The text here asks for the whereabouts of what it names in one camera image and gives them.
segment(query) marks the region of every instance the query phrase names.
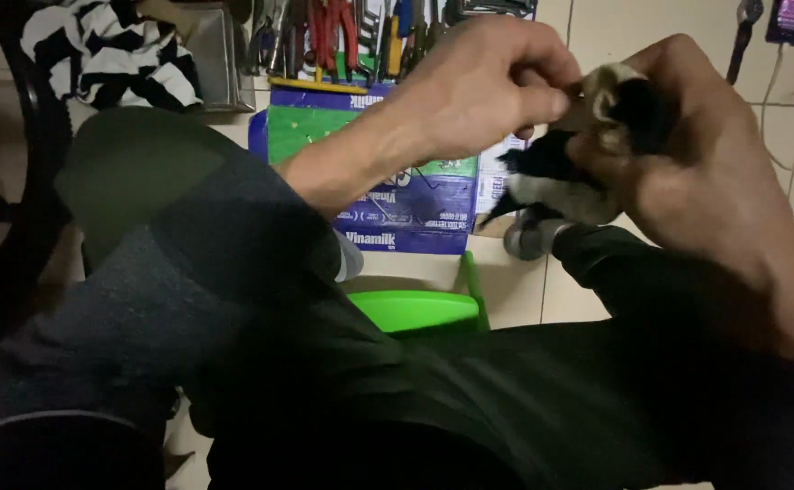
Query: black chair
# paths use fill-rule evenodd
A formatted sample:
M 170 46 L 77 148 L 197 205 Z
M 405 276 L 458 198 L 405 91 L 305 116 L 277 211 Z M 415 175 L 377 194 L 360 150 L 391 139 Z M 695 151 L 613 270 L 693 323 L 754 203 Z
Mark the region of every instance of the black chair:
M 25 23 L 43 4 L 0 0 L 0 48 L 7 57 L 28 141 L 25 190 L 10 232 L 0 245 L 0 339 L 36 287 L 70 213 L 52 186 L 73 138 L 67 106 L 55 97 L 49 74 L 19 44 Z

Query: gray shoe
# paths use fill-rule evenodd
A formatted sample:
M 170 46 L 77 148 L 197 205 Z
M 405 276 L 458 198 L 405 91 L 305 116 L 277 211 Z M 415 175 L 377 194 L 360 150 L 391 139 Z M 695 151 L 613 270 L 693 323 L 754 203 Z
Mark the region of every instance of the gray shoe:
M 535 220 L 533 213 L 525 209 L 503 235 L 503 246 L 512 257 L 534 261 L 550 254 L 557 234 L 573 224 L 561 219 Z

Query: right hand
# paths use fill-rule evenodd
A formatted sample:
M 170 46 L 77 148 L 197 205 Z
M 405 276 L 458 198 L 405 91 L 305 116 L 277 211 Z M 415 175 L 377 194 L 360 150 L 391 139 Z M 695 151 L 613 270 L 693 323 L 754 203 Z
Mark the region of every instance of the right hand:
M 582 134 L 569 143 L 571 158 L 614 189 L 648 238 L 717 262 L 761 288 L 770 261 L 794 250 L 794 218 L 750 105 L 686 35 L 625 63 L 680 112 L 670 151 L 613 157 Z

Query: pants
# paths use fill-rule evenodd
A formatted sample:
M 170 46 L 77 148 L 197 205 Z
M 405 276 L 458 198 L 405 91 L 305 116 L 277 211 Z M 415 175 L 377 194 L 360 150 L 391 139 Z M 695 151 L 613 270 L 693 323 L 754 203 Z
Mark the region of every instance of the pants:
M 208 128 L 186 126 L 181 148 L 146 147 L 138 134 L 139 146 L 123 150 L 121 162 L 98 157 L 124 144 L 119 127 L 76 142 L 91 161 L 60 174 L 58 189 L 95 251 L 95 267 L 122 234 L 229 154 L 210 144 Z M 397 341 L 309 271 L 272 305 L 279 325 L 239 343 L 236 358 L 214 362 L 190 390 L 195 426 L 216 438 L 212 487 L 231 485 L 231 473 L 263 461 L 250 453 L 272 455 L 267 445 L 333 436 L 311 427 L 369 423 L 456 434 L 530 488 L 706 480 L 696 447 L 711 344 L 694 306 L 701 268 L 616 227 L 568 228 L 554 255 L 611 319 Z M 195 406 L 207 414 L 195 417 Z

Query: wire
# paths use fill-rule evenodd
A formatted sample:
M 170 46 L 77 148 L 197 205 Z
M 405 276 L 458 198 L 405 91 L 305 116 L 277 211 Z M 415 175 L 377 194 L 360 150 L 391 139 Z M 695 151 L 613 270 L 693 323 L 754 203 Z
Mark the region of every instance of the wire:
M 783 164 L 780 160 L 775 157 L 772 153 L 772 150 L 769 149 L 769 145 L 766 145 L 766 106 L 769 104 L 769 97 L 772 95 L 772 89 L 775 88 L 775 83 L 777 82 L 778 75 L 781 73 L 781 65 L 783 64 L 783 43 L 778 45 L 778 55 L 777 60 L 775 60 L 775 68 L 772 71 L 772 78 L 769 80 L 769 88 L 766 89 L 766 95 L 762 98 L 762 106 L 760 109 L 760 135 L 762 137 L 762 144 L 765 145 L 766 151 L 769 153 L 769 157 L 771 157 L 772 162 L 775 162 L 775 165 L 779 166 L 784 170 L 788 170 L 790 172 L 794 172 L 794 157 L 793 157 L 793 166 L 787 167 Z

